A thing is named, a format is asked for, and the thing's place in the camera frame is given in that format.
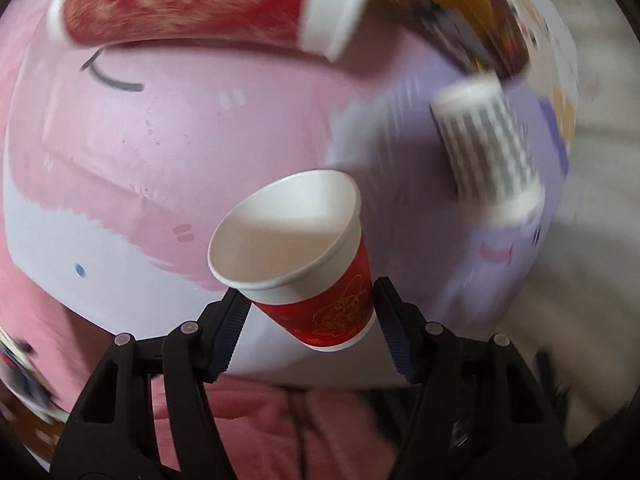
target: white paper cup rim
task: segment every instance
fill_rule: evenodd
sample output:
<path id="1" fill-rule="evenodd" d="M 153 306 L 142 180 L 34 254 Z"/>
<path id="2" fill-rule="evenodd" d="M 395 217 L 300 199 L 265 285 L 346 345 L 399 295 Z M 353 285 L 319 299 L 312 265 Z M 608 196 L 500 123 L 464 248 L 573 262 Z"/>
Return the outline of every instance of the white paper cup rim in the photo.
<path id="1" fill-rule="evenodd" d="M 311 260 L 309 263 L 307 263 L 303 267 L 300 267 L 299 269 L 296 269 L 292 272 L 288 272 L 287 274 L 284 274 L 282 276 L 277 276 L 275 278 L 262 280 L 260 282 L 243 282 L 239 280 L 233 280 L 233 279 L 229 279 L 226 276 L 223 276 L 222 274 L 220 274 L 220 272 L 218 272 L 218 270 L 216 269 L 212 261 L 212 248 L 214 247 L 214 244 L 216 241 L 216 234 L 220 234 L 220 231 L 225 228 L 225 225 L 228 222 L 232 221 L 232 219 L 235 218 L 236 214 L 244 206 L 246 206 L 246 204 L 249 201 L 254 200 L 260 195 L 271 192 L 273 188 L 280 187 L 291 180 L 316 177 L 318 175 L 320 175 L 321 177 L 323 175 L 326 175 L 326 176 L 331 176 L 332 178 L 341 179 L 342 183 L 350 189 L 353 197 L 353 205 L 351 207 L 351 213 L 349 217 L 346 219 L 346 222 L 344 223 L 344 228 L 340 231 L 340 234 L 338 234 L 338 236 L 327 246 L 327 248 L 319 256 Z M 207 251 L 207 261 L 209 263 L 209 269 L 221 283 L 231 288 L 236 288 L 238 290 L 265 290 L 270 288 L 277 288 L 277 287 L 295 282 L 301 276 L 304 276 L 305 274 L 312 272 L 313 270 L 318 268 L 320 265 L 322 265 L 324 262 L 326 262 L 329 258 L 331 258 L 331 256 L 338 250 L 338 248 L 341 247 L 344 241 L 350 236 L 351 231 L 354 228 L 359 228 L 361 204 L 362 204 L 362 198 L 360 195 L 360 189 L 358 188 L 358 185 L 348 174 L 343 173 L 341 171 L 336 171 L 336 170 L 303 171 L 301 173 L 291 174 L 289 176 L 276 180 L 275 182 L 272 182 L 271 184 L 268 184 L 267 186 L 260 188 L 258 191 L 249 195 L 247 198 L 242 200 L 242 202 L 238 203 L 231 211 L 229 211 L 229 213 L 225 215 L 225 217 L 222 219 L 222 221 L 214 231 L 213 236 L 211 237 L 211 240 L 209 242 L 209 247 Z"/>
<path id="2" fill-rule="evenodd" d="M 448 116 L 475 108 L 502 95 L 504 92 L 495 73 L 479 74 L 436 92 L 431 100 L 431 109 L 436 117 Z"/>
<path id="3" fill-rule="evenodd" d="M 368 0 L 303 0 L 298 46 L 336 61 L 360 21 Z"/>
<path id="4" fill-rule="evenodd" d="M 536 177 L 529 186 L 510 200 L 495 204 L 460 200 L 466 220 L 492 228 L 507 228 L 522 224 L 545 203 L 545 188 Z"/>
<path id="5" fill-rule="evenodd" d="M 75 45 L 65 27 L 63 7 L 65 0 L 52 0 L 46 13 L 46 25 L 49 37 L 54 43 L 69 46 Z"/>

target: black and white striped cup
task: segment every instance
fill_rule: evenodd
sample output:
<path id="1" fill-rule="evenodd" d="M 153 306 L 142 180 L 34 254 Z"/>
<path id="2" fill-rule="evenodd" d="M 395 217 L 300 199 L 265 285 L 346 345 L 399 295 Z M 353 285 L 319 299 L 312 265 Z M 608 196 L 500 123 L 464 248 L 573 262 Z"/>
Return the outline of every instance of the black and white striped cup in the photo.
<path id="1" fill-rule="evenodd" d="M 482 74 L 449 86 L 431 109 L 466 219 L 507 227 L 537 217 L 545 190 L 498 78 Z"/>

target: white floor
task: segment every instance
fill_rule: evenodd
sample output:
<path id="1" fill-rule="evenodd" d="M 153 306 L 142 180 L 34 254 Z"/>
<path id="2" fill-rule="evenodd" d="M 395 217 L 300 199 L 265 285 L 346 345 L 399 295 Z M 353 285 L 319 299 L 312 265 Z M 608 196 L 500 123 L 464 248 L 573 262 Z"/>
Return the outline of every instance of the white floor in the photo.
<path id="1" fill-rule="evenodd" d="M 549 346 L 572 387 L 568 439 L 640 383 L 640 44 L 615 0 L 552 0 L 578 47 L 580 104 L 564 200 L 500 330 Z"/>

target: screw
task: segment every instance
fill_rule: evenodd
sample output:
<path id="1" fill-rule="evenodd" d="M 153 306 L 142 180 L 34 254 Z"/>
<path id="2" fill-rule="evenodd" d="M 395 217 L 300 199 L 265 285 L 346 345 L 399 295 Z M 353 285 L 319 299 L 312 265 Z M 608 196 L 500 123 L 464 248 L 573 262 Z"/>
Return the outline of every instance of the screw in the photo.
<path id="1" fill-rule="evenodd" d="M 198 324 L 195 321 L 187 321 L 180 327 L 180 332 L 183 334 L 195 334 L 199 329 Z"/>
<path id="2" fill-rule="evenodd" d="M 426 330 L 427 330 L 427 334 L 431 334 L 431 335 L 440 335 L 444 331 L 442 325 L 434 321 L 427 323 Z"/>
<path id="3" fill-rule="evenodd" d="M 116 343 L 116 345 L 118 346 L 124 346 L 129 341 L 131 341 L 131 336 L 126 332 L 123 332 L 122 334 L 118 334 L 113 340 L 113 342 Z"/>
<path id="4" fill-rule="evenodd" d="M 504 334 L 496 334 L 494 335 L 494 343 L 498 346 L 509 346 L 511 344 L 511 339 Z"/>

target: paper cup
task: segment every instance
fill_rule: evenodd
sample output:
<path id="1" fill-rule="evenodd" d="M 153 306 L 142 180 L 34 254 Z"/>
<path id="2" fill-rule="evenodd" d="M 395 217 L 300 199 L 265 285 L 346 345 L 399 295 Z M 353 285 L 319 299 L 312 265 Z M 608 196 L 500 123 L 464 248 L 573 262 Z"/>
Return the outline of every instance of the paper cup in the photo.
<path id="1" fill-rule="evenodd" d="M 434 96 L 431 109 L 466 219 L 502 228 L 535 218 L 545 190 L 498 78 L 456 83 Z"/>
<path id="2" fill-rule="evenodd" d="M 347 348 L 375 320 L 360 200 L 340 171 L 274 182 L 220 222 L 209 244 L 211 272 L 310 348 Z"/>
<path id="3" fill-rule="evenodd" d="M 298 48 L 337 59 L 367 0 L 53 0 L 50 36 L 96 47 L 212 38 Z"/>

